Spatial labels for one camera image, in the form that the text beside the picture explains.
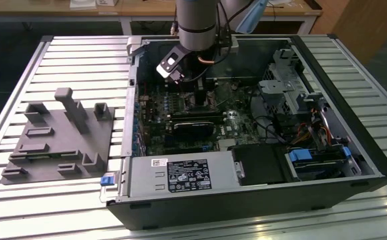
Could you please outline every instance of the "warning symbol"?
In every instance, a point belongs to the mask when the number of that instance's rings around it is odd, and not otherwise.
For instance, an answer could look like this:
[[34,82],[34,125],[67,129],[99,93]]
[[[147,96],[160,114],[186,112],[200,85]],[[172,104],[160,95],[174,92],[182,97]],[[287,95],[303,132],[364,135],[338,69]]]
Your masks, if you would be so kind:
[[176,182],[176,181],[178,181],[176,174],[170,175],[170,182]]

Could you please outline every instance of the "power supply label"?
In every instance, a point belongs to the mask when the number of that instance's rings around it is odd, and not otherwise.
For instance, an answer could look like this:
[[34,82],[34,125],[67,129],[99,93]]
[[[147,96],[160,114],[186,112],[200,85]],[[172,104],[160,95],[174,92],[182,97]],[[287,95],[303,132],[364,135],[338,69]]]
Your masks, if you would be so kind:
[[172,193],[211,189],[207,159],[167,162],[168,191]]

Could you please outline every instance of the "white label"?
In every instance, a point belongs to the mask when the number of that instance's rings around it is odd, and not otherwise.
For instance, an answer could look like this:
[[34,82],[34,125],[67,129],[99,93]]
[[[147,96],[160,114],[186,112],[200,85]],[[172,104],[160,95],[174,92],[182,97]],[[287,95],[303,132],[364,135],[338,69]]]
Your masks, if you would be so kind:
[[100,11],[99,15],[118,15],[115,11]]
[[167,158],[152,159],[152,167],[162,167],[166,166],[168,162]]
[[310,13],[304,13],[304,15],[319,15],[320,13],[319,12],[310,12]]

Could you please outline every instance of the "wooden cabinet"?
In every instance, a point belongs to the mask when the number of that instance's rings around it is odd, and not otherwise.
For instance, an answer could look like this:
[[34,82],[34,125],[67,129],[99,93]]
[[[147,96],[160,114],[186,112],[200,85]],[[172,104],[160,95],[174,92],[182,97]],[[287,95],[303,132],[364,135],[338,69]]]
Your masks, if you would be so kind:
[[316,0],[323,14],[311,34],[336,34],[366,64],[387,40],[387,0]]

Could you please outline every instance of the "slotted aluminum table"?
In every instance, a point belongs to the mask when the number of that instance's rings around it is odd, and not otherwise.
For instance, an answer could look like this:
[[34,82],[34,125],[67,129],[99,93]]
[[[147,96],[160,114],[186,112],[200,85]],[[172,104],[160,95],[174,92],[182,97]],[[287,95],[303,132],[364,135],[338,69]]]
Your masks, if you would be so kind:
[[[54,100],[60,87],[74,89],[74,98],[86,108],[98,102],[116,108],[108,171],[119,169],[130,71],[127,39],[43,39],[0,115],[0,174],[27,122],[27,104],[44,101],[48,109],[63,109]],[[310,35],[303,41],[387,156],[387,92],[339,40]],[[0,184],[0,239],[387,239],[387,186],[351,197],[331,209],[130,231],[103,203],[116,190],[110,189],[103,197],[99,182],[99,178],[91,178]]]

